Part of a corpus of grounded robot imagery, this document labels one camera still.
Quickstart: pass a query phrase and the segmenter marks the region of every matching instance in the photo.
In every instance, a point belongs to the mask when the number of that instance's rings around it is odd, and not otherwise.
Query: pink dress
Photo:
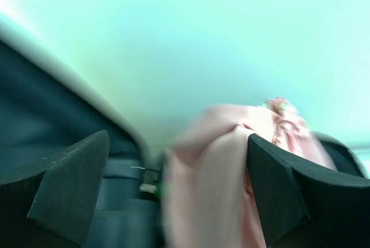
[[[327,168],[334,163],[296,109],[217,105],[168,149],[164,228],[168,248],[266,247],[246,170],[247,144],[258,134]]]

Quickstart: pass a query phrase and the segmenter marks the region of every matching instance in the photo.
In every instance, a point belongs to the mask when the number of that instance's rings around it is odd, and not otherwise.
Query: dark upholstery
[[[353,153],[341,142],[325,134],[316,134],[338,171],[353,176],[365,177]]]
[[[0,247],[75,248],[87,239],[109,152],[105,131],[0,177]]]
[[[268,247],[370,247],[370,180],[297,157],[256,134],[247,167]]]
[[[139,234],[148,230],[158,205],[139,199],[141,146],[126,130],[3,42],[0,124],[0,175],[105,129],[110,138],[109,158],[86,247],[130,248],[122,246],[121,239],[132,241],[131,225]],[[154,238],[147,234],[149,242],[135,247],[155,247]]]

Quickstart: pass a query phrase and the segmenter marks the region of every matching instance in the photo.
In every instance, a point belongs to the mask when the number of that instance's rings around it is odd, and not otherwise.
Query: pale green ceiling
[[[370,144],[369,0],[0,0],[0,10],[154,153],[212,103],[275,96],[313,130]]]

